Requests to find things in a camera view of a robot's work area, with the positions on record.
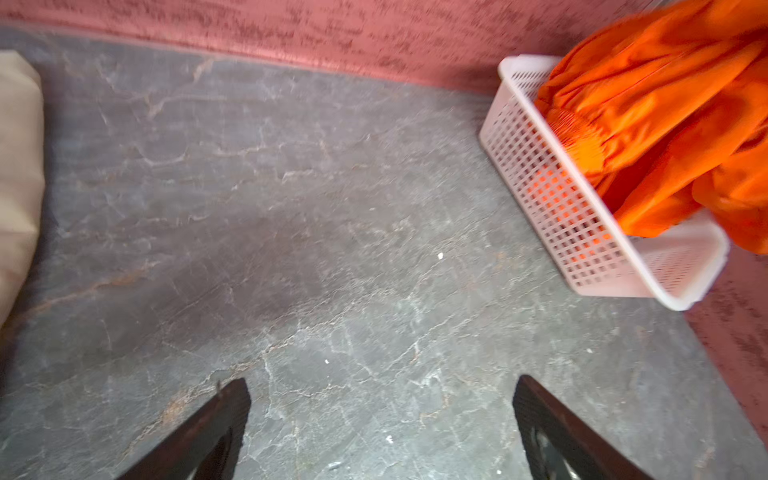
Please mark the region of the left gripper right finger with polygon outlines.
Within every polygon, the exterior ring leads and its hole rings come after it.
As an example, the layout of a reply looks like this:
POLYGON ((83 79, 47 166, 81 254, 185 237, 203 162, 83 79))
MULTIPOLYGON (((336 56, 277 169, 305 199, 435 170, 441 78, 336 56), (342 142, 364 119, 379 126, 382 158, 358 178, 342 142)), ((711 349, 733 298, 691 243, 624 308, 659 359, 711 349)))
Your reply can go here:
POLYGON ((532 376, 512 406, 534 479, 651 479, 532 376))

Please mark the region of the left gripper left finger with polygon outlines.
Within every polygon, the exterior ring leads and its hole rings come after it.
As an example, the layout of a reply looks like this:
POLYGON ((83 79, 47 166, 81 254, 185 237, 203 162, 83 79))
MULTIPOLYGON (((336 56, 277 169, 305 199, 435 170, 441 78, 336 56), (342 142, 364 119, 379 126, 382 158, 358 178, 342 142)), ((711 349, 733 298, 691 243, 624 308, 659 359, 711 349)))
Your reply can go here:
POLYGON ((233 478, 250 408, 246 380, 232 380, 121 477, 233 478))

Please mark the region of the orange shorts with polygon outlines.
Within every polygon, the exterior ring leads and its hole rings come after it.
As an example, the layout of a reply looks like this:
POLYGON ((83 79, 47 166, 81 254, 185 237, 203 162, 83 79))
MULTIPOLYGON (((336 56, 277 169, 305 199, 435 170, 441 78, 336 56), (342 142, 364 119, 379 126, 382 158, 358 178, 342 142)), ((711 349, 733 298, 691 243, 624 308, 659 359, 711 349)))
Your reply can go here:
POLYGON ((705 210, 767 251, 767 5, 682 1, 568 53, 536 106, 622 231, 705 210))

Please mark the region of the beige shorts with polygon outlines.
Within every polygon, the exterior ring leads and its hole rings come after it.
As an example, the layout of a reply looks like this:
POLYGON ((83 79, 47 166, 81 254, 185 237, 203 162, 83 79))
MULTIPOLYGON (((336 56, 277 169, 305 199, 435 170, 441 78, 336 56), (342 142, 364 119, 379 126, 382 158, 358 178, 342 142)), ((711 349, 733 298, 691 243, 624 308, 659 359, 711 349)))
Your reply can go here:
POLYGON ((41 78, 14 50, 1 52, 1 321, 27 278, 45 191, 41 78))

